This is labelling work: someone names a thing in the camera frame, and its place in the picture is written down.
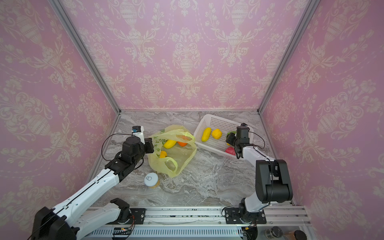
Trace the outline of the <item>red lychee fruit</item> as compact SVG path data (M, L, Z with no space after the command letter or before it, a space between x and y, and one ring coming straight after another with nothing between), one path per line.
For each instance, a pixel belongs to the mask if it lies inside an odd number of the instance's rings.
M228 148L225 150L225 152L226 152L227 154L236 156L236 151L235 151L234 147L228 147Z

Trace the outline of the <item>yellow lemon fruit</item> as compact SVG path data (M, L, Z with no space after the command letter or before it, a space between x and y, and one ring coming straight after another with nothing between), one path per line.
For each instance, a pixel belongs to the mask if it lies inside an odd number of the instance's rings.
M222 137L223 133L220 129L215 129L212 131L212 137L216 140L219 140Z

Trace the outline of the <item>yellow banana fruit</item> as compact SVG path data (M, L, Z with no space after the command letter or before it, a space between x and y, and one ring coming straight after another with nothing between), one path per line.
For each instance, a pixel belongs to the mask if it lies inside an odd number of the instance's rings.
M209 140L211 136L212 129L211 128L205 128L201 137L201 141L204 143Z

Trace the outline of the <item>peach fruit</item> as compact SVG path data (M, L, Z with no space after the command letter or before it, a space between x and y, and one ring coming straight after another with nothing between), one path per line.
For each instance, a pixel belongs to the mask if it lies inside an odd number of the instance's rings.
M168 156L168 154L166 151L161 151L159 158L163 159L163 158L166 158L167 156Z

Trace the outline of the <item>yellow mango fruit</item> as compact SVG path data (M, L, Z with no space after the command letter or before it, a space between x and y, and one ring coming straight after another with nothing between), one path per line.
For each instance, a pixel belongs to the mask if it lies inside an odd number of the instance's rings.
M172 148L176 143L177 143L177 141L174 141L174 140L167 140L167 141L164 143L163 147L164 147L165 149L170 149L170 148Z

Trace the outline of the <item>yellow-green plastic bag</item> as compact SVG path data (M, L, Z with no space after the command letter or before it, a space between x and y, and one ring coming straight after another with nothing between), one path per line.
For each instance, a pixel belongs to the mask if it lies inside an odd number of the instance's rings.
M197 152L195 137L185 127L180 125L171 125L165 129L150 136L154 145L154 153L149 154L148 160L150 167L170 178L177 177L190 163ZM163 147L167 140L188 143L185 147L176 143L172 148ZM168 156L160 159L161 151L166 151Z

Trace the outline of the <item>orange fruit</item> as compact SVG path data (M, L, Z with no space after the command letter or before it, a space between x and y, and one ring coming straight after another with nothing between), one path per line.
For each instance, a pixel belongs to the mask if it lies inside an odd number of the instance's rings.
M181 147L185 147L188 143L184 143L184 142L178 142L179 146Z

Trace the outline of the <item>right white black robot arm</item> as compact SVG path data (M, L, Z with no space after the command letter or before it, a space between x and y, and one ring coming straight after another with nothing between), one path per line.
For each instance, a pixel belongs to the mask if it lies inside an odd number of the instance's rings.
M255 191L239 203L242 222L261 223L264 209L271 203L284 203L293 199L293 188L288 164L264 154L249 138L250 128L242 123L236 133L229 133L226 143L234 148L237 159L244 159L255 167Z

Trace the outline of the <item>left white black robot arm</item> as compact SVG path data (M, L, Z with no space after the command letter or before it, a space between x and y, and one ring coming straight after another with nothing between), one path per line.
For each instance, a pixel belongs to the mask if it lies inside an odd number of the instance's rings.
M146 154L154 153L153 141L143 136L129 135L122 151L109 161L100 173L68 199L49 209L40 209L34 219L31 240L80 240L101 226L118 221L134 220L130 205L119 199L111 200L101 209L86 214L108 190L122 182L137 168Z

